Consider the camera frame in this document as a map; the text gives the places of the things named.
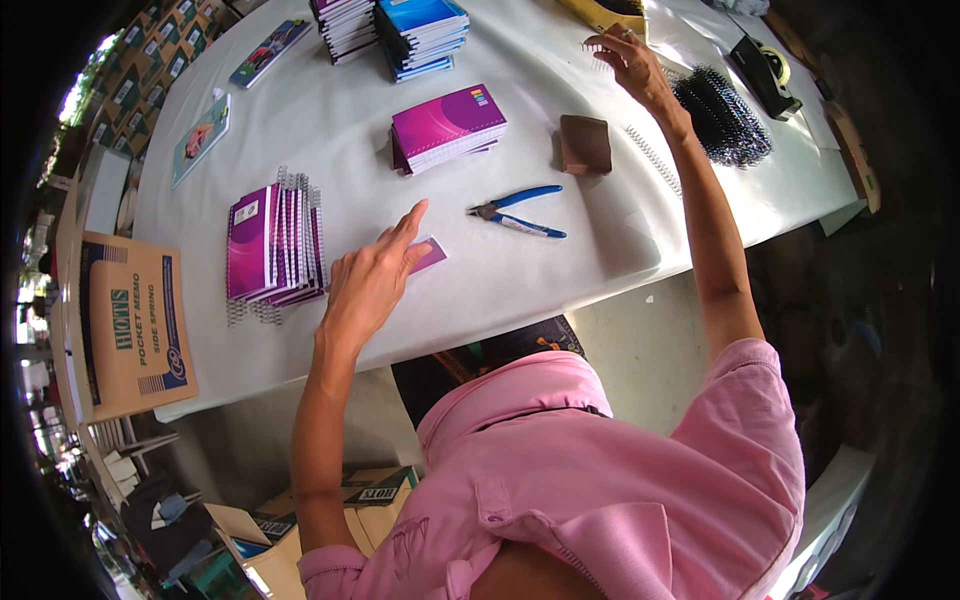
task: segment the pliers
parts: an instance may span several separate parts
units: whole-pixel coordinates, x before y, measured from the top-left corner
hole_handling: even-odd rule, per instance
[[[540,235],[542,237],[564,238],[566,237],[566,233],[562,231],[547,228],[543,225],[534,225],[533,223],[522,221],[517,217],[502,215],[497,212],[498,208],[506,208],[507,206],[521,203],[528,198],[536,198],[537,196],[543,196],[544,194],[553,194],[563,189],[564,187],[562,185],[544,185],[541,187],[532,187],[530,189],[525,189],[522,192],[516,192],[515,194],[501,198],[500,200],[494,200],[488,204],[474,206],[467,211],[467,214],[474,217],[481,217],[486,221],[498,223],[502,226],[510,229],[516,229],[517,231],[522,231],[524,233],[531,233],[533,235]]]

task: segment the pink shirt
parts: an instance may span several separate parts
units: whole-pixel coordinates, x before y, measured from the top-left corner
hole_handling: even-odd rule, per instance
[[[572,352],[527,356],[444,396],[418,428],[426,476],[391,535],[369,559],[347,546],[306,553],[307,597],[466,599],[503,539],[554,552],[611,599],[764,597],[804,504],[769,344],[727,347],[670,437],[578,410],[504,421],[558,406],[611,415]]]

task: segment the floor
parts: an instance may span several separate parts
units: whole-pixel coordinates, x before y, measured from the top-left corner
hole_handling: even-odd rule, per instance
[[[669,433],[707,368],[692,272],[566,317],[599,373],[616,417]],[[302,389],[302,382],[289,384],[176,420],[169,426],[180,432],[180,439],[169,450],[152,453],[151,462],[203,492],[204,501],[256,508],[289,486],[290,432]],[[389,368],[354,377],[344,439],[347,464],[420,463],[417,436]]]

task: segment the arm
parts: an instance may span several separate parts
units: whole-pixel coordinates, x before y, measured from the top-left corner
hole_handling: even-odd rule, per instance
[[[613,67],[617,82],[650,111],[670,145],[684,190],[686,235],[710,361],[737,340],[764,339],[750,293],[743,242],[727,197],[657,57],[620,24],[587,42],[605,48],[596,57]]]
[[[410,270],[430,252],[428,244],[410,246],[426,208],[427,202],[420,201],[396,228],[335,261],[330,270],[330,297],[314,332],[313,363],[291,448],[290,478],[304,554],[334,544],[356,548],[340,499],[344,407],[360,348],[387,321]]]

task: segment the white tablecloth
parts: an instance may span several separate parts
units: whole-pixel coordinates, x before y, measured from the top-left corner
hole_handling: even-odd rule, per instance
[[[690,268],[681,203],[623,128],[640,131],[672,168],[665,141],[612,73],[597,69],[583,52],[580,42],[589,29],[554,0],[462,4],[470,31],[452,72],[394,85],[379,51],[334,67],[311,33],[251,89],[237,88],[228,82],[230,73],[270,31],[286,18],[310,18],[305,0],[271,0],[174,83],[146,157],[133,236],[180,249],[187,341],[200,395],[156,409],[160,420],[253,396],[308,371],[311,332],[325,300],[284,309],[279,327],[254,318],[228,327],[225,312],[228,208],[271,183],[280,165],[308,174],[323,191],[328,264],[370,243],[415,201],[431,200],[421,230],[439,239],[450,257],[410,279],[394,314],[360,355],[360,371],[480,340]],[[686,65],[725,68],[722,53],[742,37],[727,16],[697,0],[671,0],[673,10],[647,5],[649,40],[659,52]],[[755,36],[774,41],[758,19],[742,22]],[[809,77],[798,71],[794,77]],[[391,115],[480,83],[509,121],[500,145],[413,178],[396,174],[388,146]],[[230,131],[172,191],[174,146],[213,102],[214,87],[232,94]],[[611,123],[610,175],[577,180],[557,170],[555,132],[565,113]],[[855,201],[840,155],[818,148],[802,117],[764,121],[775,151],[746,171],[716,169],[745,246]],[[553,183],[564,191],[510,212],[566,231],[565,240],[464,214],[470,206]]]

